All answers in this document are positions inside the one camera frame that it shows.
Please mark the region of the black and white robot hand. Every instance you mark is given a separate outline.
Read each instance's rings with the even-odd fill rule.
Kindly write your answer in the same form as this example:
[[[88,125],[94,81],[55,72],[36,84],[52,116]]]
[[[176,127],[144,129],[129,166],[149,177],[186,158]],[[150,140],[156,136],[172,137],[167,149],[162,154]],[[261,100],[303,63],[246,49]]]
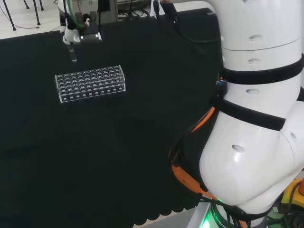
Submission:
[[[107,0],[59,0],[60,33],[63,34],[63,42],[75,45],[101,41],[101,12],[105,9],[109,9]]]

